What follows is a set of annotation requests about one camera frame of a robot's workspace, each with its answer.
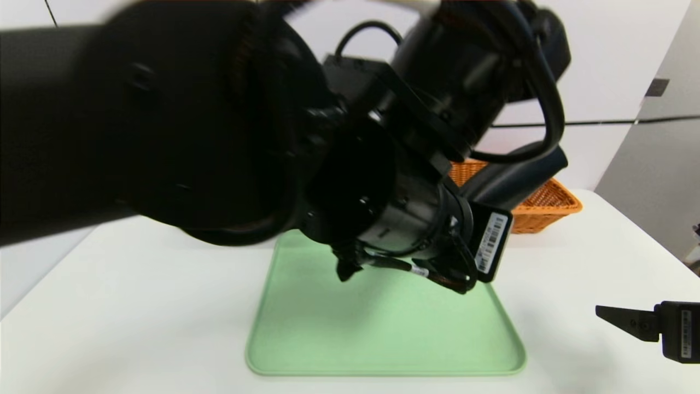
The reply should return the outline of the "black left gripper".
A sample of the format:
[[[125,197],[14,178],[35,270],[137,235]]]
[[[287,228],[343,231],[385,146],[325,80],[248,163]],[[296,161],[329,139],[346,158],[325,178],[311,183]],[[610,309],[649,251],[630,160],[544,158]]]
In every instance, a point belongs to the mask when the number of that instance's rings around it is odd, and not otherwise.
[[[495,279],[505,245],[514,224],[512,212],[470,201],[471,230],[468,250],[473,256],[477,280],[490,283]]]

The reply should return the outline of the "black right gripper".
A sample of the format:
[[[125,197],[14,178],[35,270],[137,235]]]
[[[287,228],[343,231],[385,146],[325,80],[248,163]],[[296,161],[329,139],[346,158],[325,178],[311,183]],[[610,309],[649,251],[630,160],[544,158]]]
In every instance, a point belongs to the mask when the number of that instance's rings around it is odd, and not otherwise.
[[[662,336],[663,356],[683,364],[699,364],[699,303],[663,301],[654,311],[596,306],[596,315],[645,342]]]

